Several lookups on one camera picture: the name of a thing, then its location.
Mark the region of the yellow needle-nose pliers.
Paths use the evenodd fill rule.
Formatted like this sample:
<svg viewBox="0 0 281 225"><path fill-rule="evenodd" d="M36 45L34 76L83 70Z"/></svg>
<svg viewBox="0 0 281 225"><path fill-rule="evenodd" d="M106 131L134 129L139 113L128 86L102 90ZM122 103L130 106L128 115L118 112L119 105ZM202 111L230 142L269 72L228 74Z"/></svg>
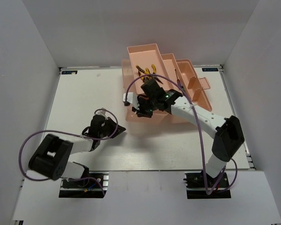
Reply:
<svg viewBox="0 0 281 225"><path fill-rule="evenodd" d="M136 65L135 67L138 69L139 76L147 74L147 72L143 70L139 65Z"/></svg>

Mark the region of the yellow side cutter pliers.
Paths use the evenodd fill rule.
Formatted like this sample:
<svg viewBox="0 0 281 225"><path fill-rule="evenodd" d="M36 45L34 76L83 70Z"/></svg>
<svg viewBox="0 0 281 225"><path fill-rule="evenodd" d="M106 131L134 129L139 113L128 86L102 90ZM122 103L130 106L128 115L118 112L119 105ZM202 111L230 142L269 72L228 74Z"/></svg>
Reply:
<svg viewBox="0 0 281 225"><path fill-rule="evenodd" d="M152 67L152 69L153 69L153 73L152 73L152 74L155 75L155 74L156 74L156 67L155 67L154 64L152 64L151 67ZM154 78L157 82L163 84L163 82L159 79L158 76L153 76L153 78Z"/></svg>

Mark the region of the pink plastic toolbox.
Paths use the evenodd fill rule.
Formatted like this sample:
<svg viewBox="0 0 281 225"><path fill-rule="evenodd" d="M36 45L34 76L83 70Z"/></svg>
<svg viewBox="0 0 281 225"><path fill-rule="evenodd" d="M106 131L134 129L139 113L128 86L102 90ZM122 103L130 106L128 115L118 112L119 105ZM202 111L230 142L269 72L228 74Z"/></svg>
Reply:
<svg viewBox="0 0 281 225"><path fill-rule="evenodd" d="M161 54L157 44L138 45L127 47L129 60L122 60L122 75L124 84L124 93L129 84L138 77L136 65L140 68L150 69L152 72L152 64L155 65L157 73L167 77L177 83L180 80L181 85L186 91L187 96L191 101L200 107L212 111L212 106L208 100L205 90L210 89L209 82L206 78L199 78L189 59L177 60L174 54ZM160 78L163 84L157 82L165 91L174 89L180 91L174 84ZM144 94L141 85L143 81L139 79L130 88L129 92L136 94ZM132 112L132 104L126 110L126 121L159 124L161 122L170 122L172 124L186 123L186 120L174 115L167 114L162 111L155 111L152 118L138 118Z"/></svg>

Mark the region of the blue handled screwdriver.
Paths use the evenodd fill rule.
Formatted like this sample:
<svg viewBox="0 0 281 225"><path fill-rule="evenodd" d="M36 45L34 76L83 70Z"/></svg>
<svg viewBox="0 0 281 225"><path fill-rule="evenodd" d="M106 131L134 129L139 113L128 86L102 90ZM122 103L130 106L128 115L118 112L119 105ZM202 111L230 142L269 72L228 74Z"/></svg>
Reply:
<svg viewBox="0 0 281 225"><path fill-rule="evenodd" d="M176 78L177 78L177 85L182 89L183 92L185 92L185 89L184 89L184 87L183 87L183 85L182 85L182 83L180 81L180 78L178 76L178 72L177 72L176 69L175 69L175 73L176 73Z"/></svg>

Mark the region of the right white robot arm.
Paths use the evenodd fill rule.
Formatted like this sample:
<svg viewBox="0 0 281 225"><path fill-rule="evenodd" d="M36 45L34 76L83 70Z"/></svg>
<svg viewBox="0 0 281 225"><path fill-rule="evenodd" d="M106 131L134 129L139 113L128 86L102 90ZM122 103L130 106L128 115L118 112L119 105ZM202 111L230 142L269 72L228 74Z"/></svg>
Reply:
<svg viewBox="0 0 281 225"><path fill-rule="evenodd" d="M142 84L142 95L133 111L138 117L151 118L156 110L180 117L206 132L212 139L212 155L205 163L203 183L213 187L219 181L219 173L244 143L240 121L235 116L225 118L194 105L182 92L165 91L155 80Z"/></svg>

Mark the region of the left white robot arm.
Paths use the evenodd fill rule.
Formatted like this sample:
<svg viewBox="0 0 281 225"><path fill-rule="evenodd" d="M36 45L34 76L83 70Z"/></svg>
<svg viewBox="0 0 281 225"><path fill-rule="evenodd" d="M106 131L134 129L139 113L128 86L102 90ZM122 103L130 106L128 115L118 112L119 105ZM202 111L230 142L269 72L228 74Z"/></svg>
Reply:
<svg viewBox="0 0 281 225"><path fill-rule="evenodd" d="M94 151L102 139L115 138L126 128L102 113L93 116L90 125L83 129L81 136L63 139L47 134L29 161L29 169L51 179L73 179L79 187L89 183L89 168L70 161L70 155L78 152Z"/></svg>

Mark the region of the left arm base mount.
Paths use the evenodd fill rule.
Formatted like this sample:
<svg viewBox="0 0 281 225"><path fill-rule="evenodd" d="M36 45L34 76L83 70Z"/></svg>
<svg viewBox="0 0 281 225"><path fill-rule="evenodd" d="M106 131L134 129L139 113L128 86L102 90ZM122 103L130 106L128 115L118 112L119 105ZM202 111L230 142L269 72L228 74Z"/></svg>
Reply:
<svg viewBox="0 0 281 225"><path fill-rule="evenodd" d="M104 194L98 182L102 186L104 193L106 193L109 182L108 172L89 172L87 176L93 177L97 181L92 179L80 181L68 181L63 179L59 189L59 198L103 198Z"/></svg>

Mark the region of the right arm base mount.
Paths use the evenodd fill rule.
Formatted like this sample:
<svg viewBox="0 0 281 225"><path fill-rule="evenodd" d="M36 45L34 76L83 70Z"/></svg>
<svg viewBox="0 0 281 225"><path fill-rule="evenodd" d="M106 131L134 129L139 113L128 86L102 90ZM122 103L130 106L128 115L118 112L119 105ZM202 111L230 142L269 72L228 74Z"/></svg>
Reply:
<svg viewBox="0 0 281 225"><path fill-rule="evenodd" d="M223 177L208 195L205 190L203 172L190 172L185 174L184 182L186 184L187 199L230 199L230 190L225 190L229 186L227 174Z"/></svg>

